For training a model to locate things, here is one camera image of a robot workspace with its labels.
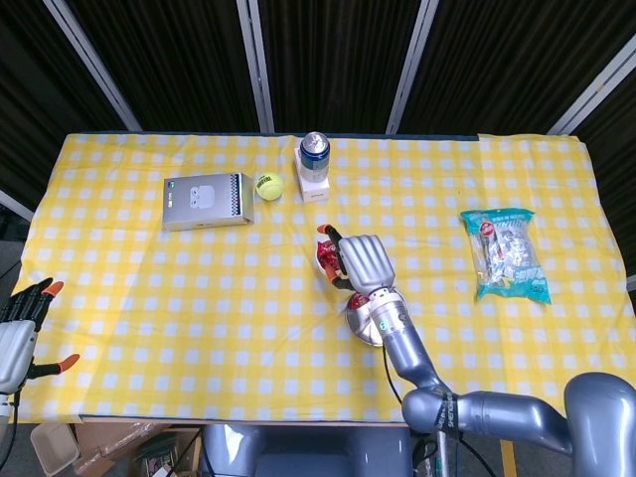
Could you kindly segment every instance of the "black curtain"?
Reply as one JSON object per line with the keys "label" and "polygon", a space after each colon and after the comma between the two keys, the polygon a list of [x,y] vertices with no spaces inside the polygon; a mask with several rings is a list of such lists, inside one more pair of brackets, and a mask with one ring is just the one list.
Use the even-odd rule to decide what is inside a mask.
{"label": "black curtain", "polygon": [[276,131],[384,133],[418,7],[260,0]]}
{"label": "black curtain", "polygon": [[600,202],[627,274],[636,274],[636,72],[572,133],[592,158]]}
{"label": "black curtain", "polygon": [[635,33],[633,0],[441,1],[399,132],[546,133]]}
{"label": "black curtain", "polygon": [[259,130],[235,1],[68,4],[142,128]]}
{"label": "black curtain", "polygon": [[0,2],[0,189],[37,207],[67,134],[122,129],[40,1]]}

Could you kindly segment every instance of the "tennis ball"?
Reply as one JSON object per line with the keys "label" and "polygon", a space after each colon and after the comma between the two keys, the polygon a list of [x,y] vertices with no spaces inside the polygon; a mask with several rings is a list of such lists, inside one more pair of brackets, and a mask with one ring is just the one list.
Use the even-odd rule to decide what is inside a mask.
{"label": "tennis ball", "polygon": [[273,172],[266,172],[256,181],[256,192],[266,201],[275,201],[282,196],[282,179]]}

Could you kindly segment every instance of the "yellow checkered tablecloth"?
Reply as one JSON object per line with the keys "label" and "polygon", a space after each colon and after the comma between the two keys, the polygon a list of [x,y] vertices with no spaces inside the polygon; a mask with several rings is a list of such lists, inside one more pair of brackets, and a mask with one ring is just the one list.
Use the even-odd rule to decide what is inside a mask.
{"label": "yellow checkered tablecloth", "polygon": [[[400,421],[382,352],[358,341],[347,293],[316,269],[316,226],[377,234],[443,379],[458,393],[532,394],[562,409],[588,370],[636,381],[625,270],[573,137],[333,139],[327,203],[303,204],[299,139],[74,134],[33,220],[17,288],[66,283],[38,362],[81,359],[29,383],[31,420],[82,414]],[[163,178],[278,172],[279,202],[250,226],[166,233]],[[525,207],[552,306],[487,295],[459,213]],[[398,380],[401,393],[409,384]]]}

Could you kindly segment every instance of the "soda can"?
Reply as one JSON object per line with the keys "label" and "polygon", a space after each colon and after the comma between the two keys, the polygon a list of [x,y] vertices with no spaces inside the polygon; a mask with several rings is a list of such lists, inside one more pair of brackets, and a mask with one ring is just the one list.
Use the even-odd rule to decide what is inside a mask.
{"label": "soda can", "polygon": [[300,173],[309,182],[322,182],[329,172],[329,139],[322,132],[310,132],[300,143]]}

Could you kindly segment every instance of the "chip bag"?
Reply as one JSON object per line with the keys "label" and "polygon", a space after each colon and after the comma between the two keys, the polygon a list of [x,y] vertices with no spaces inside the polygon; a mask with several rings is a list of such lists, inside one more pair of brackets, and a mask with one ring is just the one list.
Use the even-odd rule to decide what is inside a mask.
{"label": "chip bag", "polygon": [[550,303],[548,281],[528,237],[534,212],[494,209],[460,215],[466,223],[477,270],[477,299],[493,293]]}

